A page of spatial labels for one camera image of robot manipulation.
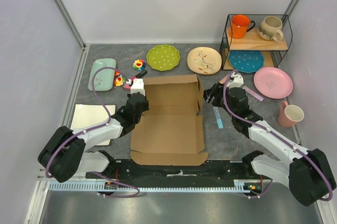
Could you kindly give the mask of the brown cardboard box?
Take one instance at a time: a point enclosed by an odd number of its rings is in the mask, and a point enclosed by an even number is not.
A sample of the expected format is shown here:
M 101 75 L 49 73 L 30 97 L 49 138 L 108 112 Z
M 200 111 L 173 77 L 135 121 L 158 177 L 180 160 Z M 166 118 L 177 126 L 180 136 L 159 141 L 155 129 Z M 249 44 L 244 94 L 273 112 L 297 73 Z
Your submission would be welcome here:
M 149 110 L 131 132 L 131 159 L 140 165 L 200 166 L 204 150 L 203 85 L 195 75 L 144 79 Z

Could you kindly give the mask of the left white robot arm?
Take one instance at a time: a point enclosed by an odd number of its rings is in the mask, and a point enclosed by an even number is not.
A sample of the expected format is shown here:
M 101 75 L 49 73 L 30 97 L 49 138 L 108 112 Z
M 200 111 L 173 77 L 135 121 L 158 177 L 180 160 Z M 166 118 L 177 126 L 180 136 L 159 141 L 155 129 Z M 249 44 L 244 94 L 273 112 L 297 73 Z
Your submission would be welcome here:
M 126 104 L 106 121 L 78 130 L 59 127 L 38 156 L 46 177 L 65 182 L 82 168 L 84 172 L 95 171 L 103 178 L 111 178 L 116 170 L 111 162 L 113 158 L 98 152 L 93 153 L 90 159 L 90 154 L 85 151 L 106 140 L 130 133 L 147 110 L 149 103 L 146 96 L 137 92 L 129 94 Z

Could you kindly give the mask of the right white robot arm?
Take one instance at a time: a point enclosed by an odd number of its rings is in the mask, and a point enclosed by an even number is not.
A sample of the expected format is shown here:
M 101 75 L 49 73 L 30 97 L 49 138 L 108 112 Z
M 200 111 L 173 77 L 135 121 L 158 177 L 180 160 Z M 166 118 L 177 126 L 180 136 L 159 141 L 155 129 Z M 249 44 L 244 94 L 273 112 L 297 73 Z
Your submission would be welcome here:
M 268 177 L 287 187 L 304 206 L 318 200 L 330 201 L 336 181 L 326 155 L 309 150 L 275 131 L 260 115 L 250 109 L 248 97 L 240 87 L 225 87 L 219 82 L 204 91 L 204 101 L 223 108 L 237 132 L 268 149 L 276 159 L 261 151 L 243 157 L 241 172 L 246 178 Z

